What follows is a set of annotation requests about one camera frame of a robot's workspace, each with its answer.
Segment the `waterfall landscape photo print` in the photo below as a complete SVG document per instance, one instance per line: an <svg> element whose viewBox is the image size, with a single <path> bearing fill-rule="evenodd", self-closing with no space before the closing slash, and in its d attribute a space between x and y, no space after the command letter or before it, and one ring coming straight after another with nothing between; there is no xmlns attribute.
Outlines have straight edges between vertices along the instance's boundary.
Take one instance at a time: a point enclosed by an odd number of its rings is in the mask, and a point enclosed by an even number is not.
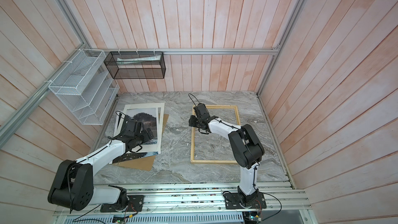
<svg viewBox="0 0 398 224"><path fill-rule="evenodd" d="M150 129L152 131L154 139L148 141L145 145L156 145L158 143L157 125L159 122L156 108L136 108L127 110L125 113L132 119L142 122L145 130Z"/></svg>

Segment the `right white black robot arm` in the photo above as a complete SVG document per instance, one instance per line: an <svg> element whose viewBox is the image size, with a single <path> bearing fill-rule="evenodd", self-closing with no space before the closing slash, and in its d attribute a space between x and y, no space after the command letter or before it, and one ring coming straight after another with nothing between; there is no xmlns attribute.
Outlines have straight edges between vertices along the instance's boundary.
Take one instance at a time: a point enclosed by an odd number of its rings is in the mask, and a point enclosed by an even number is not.
<svg viewBox="0 0 398 224"><path fill-rule="evenodd" d="M205 134L217 134L230 142L233 156L240 166L240 182L237 193L228 193L227 201L249 207L259 196L257 187L258 168L264 147L251 125L233 125L208 113L192 115L189 126L204 130Z"/></svg>

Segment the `white photo mat board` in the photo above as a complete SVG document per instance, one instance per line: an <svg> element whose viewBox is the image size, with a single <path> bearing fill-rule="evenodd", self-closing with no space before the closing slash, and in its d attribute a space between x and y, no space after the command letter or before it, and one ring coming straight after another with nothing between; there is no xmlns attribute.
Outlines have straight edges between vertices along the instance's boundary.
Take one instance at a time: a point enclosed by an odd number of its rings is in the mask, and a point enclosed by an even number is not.
<svg viewBox="0 0 398 224"><path fill-rule="evenodd" d="M163 115L164 115L164 107L163 107L163 113L160 112L160 114L159 114L160 116L163 116ZM122 121L124 120L125 116L127 116L126 114L123 113L123 111L122 111L122 115L120 116L120 118L118 118L118 120L117 120L116 123L115 123L114 135L120 133L121 127L122 127Z"/></svg>

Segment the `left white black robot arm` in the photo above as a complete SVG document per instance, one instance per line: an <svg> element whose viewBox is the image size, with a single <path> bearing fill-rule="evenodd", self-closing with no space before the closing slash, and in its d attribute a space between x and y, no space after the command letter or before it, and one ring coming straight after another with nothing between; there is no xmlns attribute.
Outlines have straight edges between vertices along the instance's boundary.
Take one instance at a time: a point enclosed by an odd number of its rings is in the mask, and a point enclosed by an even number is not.
<svg viewBox="0 0 398 224"><path fill-rule="evenodd" d="M108 205L117 212L126 211L129 204L126 189L118 186L95 187L94 175L114 159L132 152L154 139L150 128L140 121L125 119L119 134L98 150L77 160L63 161L56 172L48 194L50 204L70 211L81 211L88 205Z"/></svg>

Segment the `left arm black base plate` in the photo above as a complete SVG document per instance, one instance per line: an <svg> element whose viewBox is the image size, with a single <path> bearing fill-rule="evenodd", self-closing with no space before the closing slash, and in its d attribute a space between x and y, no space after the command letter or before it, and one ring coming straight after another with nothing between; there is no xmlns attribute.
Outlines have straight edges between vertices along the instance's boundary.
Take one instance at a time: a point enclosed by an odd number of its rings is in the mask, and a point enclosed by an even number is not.
<svg viewBox="0 0 398 224"><path fill-rule="evenodd" d="M100 212L141 212L143 208L144 197L144 195L124 196L114 204L102 204Z"/></svg>

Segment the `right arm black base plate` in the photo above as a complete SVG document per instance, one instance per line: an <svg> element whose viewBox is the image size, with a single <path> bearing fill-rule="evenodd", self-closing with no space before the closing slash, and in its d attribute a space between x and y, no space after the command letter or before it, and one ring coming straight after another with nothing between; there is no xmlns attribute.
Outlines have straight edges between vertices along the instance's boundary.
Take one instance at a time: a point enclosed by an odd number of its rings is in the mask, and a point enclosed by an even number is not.
<svg viewBox="0 0 398 224"><path fill-rule="evenodd" d="M239 192L224 191L222 196L224 197L226 209L256 208L262 210L267 208L264 195L260 192L245 196Z"/></svg>

